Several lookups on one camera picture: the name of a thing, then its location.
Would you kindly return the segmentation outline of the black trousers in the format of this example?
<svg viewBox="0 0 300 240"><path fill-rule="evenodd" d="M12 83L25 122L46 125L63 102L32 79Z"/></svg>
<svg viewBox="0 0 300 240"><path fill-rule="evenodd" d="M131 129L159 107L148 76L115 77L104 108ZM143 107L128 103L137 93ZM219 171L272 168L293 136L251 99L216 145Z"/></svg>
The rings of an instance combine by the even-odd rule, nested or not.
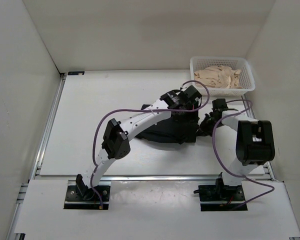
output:
<svg viewBox="0 0 300 240"><path fill-rule="evenodd" d="M198 122L176 122L170 117L148 127L136 138L163 144L195 143L199 127Z"/></svg>

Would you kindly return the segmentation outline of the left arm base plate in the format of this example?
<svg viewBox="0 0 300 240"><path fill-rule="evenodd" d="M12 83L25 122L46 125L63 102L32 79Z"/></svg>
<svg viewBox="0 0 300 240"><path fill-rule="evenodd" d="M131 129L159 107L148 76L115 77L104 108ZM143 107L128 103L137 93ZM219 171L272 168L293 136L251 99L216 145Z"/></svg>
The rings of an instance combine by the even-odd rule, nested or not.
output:
<svg viewBox="0 0 300 240"><path fill-rule="evenodd" d="M69 182L63 208L66 210L108 210L111 186L98 185L95 190L98 194L83 182Z"/></svg>

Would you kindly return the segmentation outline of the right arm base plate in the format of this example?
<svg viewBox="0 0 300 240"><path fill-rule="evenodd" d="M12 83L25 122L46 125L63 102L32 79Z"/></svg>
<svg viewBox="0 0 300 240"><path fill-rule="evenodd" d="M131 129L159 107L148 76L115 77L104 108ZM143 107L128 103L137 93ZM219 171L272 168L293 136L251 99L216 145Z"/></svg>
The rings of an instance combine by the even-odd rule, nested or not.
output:
<svg viewBox="0 0 300 240"><path fill-rule="evenodd" d="M198 194L201 212L247 211L242 186L199 185L193 192Z"/></svg>

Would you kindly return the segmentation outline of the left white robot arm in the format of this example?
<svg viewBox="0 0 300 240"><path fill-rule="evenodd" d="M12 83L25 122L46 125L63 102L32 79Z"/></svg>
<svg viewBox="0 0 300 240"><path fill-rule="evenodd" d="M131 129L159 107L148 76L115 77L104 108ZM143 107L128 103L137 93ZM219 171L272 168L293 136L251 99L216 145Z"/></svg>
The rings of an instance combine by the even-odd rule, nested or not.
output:
<svg viewBox="0 0 300 240"><path fill-rule="evenodd" d="M190 86L184 90L171 90L142 109L126 109L133 115L107 122L99 152L96 151L97 136L101 125L97 125L92 144L92 167L76 176L76 193L84 201L98 199L103 202L99 182L116 160L130 153L130 142L134 138L164 144L194 143L201 98L202 95Z"/></svg>

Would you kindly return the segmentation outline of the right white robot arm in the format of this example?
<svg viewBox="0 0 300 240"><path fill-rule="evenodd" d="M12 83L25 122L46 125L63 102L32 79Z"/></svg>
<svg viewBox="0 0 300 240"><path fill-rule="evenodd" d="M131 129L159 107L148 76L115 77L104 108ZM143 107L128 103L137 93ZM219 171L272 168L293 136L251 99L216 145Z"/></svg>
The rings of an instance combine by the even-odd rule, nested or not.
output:
<svg viewBox="0 0 300 240"><path fill-rule="evenodd" d="M216 146L217 128L223 126L236 131L235 158L229 166L222 162ZM223 168L215 181L213 192L208 194L220 200L234 198L250 172L275 157L273 128L268 120L249 118L234 108L217 106L205 115L199 130L212 137L215 157Z"/></svg>

